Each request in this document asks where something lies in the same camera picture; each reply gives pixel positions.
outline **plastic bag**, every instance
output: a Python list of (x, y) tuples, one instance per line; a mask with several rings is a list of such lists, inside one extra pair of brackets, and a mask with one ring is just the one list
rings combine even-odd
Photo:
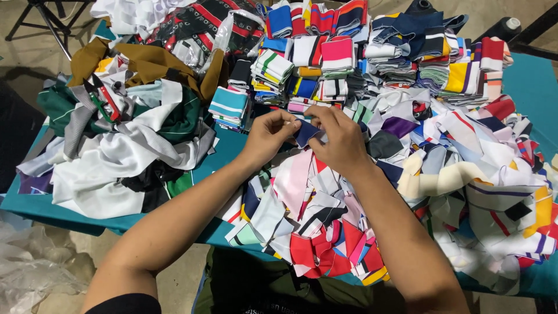
[(0, 221), (0, 314), (30, 313), (49, 293), (85, 293), (87, 284), (63, 263), (70, 250), (55, 247), (42, 226), (22, 231)]
[(250, 0), (202, 0), (178, 8), (141, 44), (157, 45), (204, 74), (219, 48), (248, 55), (264, 35), (265, 24)]

